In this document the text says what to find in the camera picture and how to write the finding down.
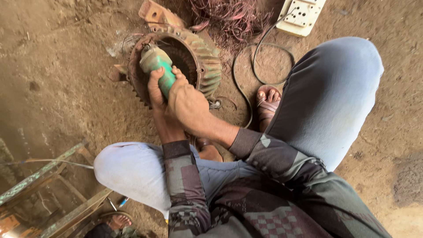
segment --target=camouflage shirt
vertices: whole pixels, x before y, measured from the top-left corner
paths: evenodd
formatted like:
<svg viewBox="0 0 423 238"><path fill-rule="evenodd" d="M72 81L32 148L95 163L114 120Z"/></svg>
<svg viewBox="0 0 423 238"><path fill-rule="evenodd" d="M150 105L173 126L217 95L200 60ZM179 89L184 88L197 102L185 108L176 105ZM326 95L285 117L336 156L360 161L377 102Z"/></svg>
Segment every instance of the camouflage shirt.
<svg viewBox="0 0 423 238"><path fill-rule="evenodd" d="M263 172L226 184L207 206L188 141L163 145L169 237L391 237L323 161L241 129L229 151Z"/></svg>

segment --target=man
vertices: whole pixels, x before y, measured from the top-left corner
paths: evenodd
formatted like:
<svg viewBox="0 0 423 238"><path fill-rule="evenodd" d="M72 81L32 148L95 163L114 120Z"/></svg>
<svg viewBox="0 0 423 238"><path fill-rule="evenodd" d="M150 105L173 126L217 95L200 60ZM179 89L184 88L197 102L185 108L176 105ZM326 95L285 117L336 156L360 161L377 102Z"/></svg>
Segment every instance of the man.
<svg viewBox="0 0 423 238"><path fill-rule="evenodd" d="M204 96L172 72L167 103L157 85L163 69L148 85L162 149L117 143L94 162L100 183L169 217L169 237L390 237L332 172L374 105L383 66L371 42L323 43L295 64L282 95L259 90L261 133L213 116ZM238 161L200 158L184 130Z"/></svg>

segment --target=man's knee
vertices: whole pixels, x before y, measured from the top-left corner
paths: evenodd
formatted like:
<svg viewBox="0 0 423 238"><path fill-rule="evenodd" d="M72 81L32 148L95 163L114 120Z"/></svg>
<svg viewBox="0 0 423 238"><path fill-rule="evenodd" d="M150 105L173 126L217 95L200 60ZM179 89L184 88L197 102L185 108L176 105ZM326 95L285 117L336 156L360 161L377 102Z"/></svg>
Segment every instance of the man's knee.
<svg viewBox="0 0 423 238"><path fill-rule="evenodd" d="M376 46L359 37L343 37L325 42L316 48L316 54L325 66L336 69L337 74L372 74L379 78L384 70Z"/></svg>
<svg viewBox="0 0 423 238"><path fill-rule="evenodd" d="M125 171L137 168L142 171L142 164L160 166L162 158L160 147L140 142L121 142L105 147L94 160L94 174L97 180L108 186L108 181L122 176Z"/></svg>

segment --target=dusty ground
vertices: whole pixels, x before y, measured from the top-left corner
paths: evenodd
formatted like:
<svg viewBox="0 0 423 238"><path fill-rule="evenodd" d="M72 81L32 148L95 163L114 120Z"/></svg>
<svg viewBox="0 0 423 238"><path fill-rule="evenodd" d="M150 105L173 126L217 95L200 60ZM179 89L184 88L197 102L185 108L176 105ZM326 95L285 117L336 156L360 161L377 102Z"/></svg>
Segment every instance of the dusty ground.
<svg viewBox="0 0 423 238"><path fill-rule="evenodd" d="M94 154L119 141L159 143L151 115L131 86L107 78L110 66L123 62L124 37L146 32L137 15L142 1L0 3L0 138L16 160L52 158L82 138L89 140ZM182 0L158 3L177 13L187 12ZM281 9L278 1L261 4L277 12ZM275 30L267 39L291 49L297 60L319 43L342 36L369 38L379 49L385 72L376 104L337 173L356 188L393 237L423 233L422 35L421 1L328 0L310 36L300 39ZM258 57L262 77L282 79L290 67L286 55L267 48L262 53ZM231 62L231 57L229 51L222 51L224 62ZM236 70L253 100L259 83L247 55ZM216 95L232 98L238 110L225 102L215 113L244 125L245 102L230 75L225 67ZM37 166L41 164L21 168L27 176ZM66 177L87 197L101 189L92 173L83 169L69 168ZM134 201L124 208L135 217L141 234L166 236L160 213Z"/></svg>

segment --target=angle grinder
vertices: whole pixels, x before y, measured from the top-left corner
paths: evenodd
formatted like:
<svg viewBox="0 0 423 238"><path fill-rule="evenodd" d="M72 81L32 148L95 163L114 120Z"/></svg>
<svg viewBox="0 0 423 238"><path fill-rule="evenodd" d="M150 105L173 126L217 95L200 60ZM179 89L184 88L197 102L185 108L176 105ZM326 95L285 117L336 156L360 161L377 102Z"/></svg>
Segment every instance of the angle grinder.
<svg viewBox="0 0 423 238"><path fill-rule="evenodd" d="M172 60L169 56L154 44L147 44L141 51L140 67L144 73L150 74L160 67L165 69L165 74L159 79L159 88L166 99L169 99L169 91L176 76L172 73Z"/></svg>

